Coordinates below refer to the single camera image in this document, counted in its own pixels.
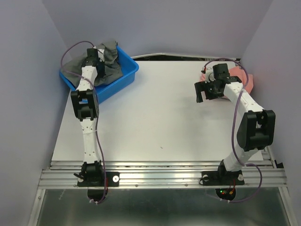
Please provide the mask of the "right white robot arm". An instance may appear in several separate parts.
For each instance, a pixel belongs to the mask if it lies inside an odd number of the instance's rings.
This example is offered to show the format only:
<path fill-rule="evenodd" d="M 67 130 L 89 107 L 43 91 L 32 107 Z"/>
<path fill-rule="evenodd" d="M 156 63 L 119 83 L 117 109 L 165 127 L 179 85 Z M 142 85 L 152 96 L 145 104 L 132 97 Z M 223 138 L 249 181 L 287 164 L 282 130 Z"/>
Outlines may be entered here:
<path fill-rule="evenodd" d="M 242 168 L 249 159 L 273 142 L 276 114 L 260 106 L 249 94 L 250 78 L 245 69 L 230 74 L 227 64 L 204 66 L 203 78 L 195 83 L 196 102 L 226 97 L 234 104 L 231 131 L 232 152 L 223 159 L 216 171 L 202 171 L 205 186 L 244 184 Z"/>

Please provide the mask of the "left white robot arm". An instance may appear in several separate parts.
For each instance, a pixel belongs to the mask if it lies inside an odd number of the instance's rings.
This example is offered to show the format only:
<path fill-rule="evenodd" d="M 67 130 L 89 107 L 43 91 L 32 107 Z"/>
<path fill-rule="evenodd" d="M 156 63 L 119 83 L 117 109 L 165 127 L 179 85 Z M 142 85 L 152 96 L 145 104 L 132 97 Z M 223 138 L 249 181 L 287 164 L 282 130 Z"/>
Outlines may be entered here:
<path fill-rule="evenodd" d="M 81 78 L 78 87 L 71 92 L 71 102 L 75 117 L 79 120 L 84 141 L 83 164 L 77 186 L 100 186 L 104 182 L 101 153 L 98 150 L 96 122 L 99 116 L 99 104 L 94 81 L 104 71 L 103 50 L 96 47 L 87 49 L 87 57 L 81 65 Z"/>

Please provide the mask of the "grey skirt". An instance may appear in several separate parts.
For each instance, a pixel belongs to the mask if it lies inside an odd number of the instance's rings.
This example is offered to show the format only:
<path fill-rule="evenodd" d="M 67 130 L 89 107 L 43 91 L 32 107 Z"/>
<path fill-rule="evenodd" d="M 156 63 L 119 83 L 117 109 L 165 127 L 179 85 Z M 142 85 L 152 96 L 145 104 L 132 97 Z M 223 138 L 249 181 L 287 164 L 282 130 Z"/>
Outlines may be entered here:
<path fill-rule="evenodd" d="M 118 43 L 114 39 L 111 39 L 96 46 L 98 49 L 104 49 L 104 75 L 98 75 L 96 77 L 94 81 L 95 87 L 109 85 L 123 76 L 121 66 L 118 63 L 117 45 Z M 65 63 L 63 69 L 60 70 L 63 76 L 67 78 L 75 88 L 79 85 L 80 78 L 72 73 L 82 74 L 81 66 L 86 57 L 87 52 L 84 52 L 73 60 Z"/>

